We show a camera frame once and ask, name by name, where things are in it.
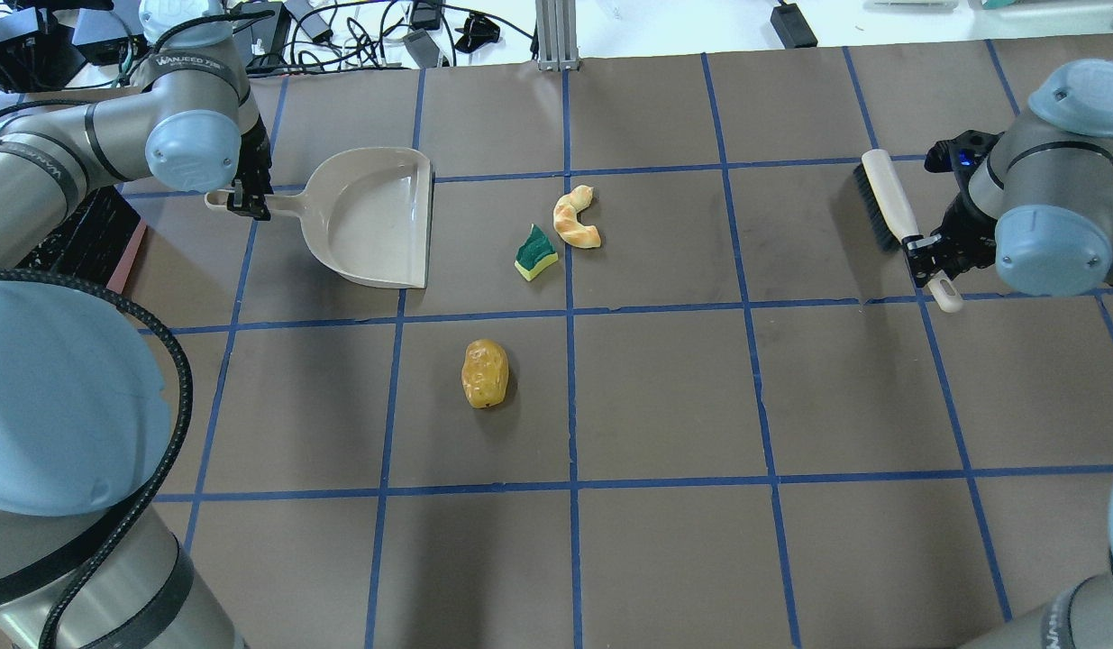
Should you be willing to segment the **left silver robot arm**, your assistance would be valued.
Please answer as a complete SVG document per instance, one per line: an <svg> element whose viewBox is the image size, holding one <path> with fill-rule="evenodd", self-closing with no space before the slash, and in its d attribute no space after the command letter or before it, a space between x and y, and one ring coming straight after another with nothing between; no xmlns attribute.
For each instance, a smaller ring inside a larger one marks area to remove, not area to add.
<svg viewBox="0 0 1113 649"><path fill-rule="evenodd" d="M189 361L135 301L22 259L95 190L155 177L260 208L270 153L219 1L144 1L137 91L0 122L0 629L16 648L243 648L150 504Z"/></svg>

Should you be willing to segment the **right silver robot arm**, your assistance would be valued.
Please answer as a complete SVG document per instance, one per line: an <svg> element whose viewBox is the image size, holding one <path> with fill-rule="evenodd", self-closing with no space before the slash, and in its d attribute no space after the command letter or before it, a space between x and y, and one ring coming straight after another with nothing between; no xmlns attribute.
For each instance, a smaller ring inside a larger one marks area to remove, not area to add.
<svg viewBox="0 0 1113 649"><path fill-rule="evenodd" d="M893 229L920 287L952 306L951 282L993 266L1013 291L1074 297L1113 287L1113 61L1064 63L1001 135L964 132L928 153L959 193L922 234L912 216ZM1109 566L971 641L972 648L1113 648L1113 486Z"/></svg>

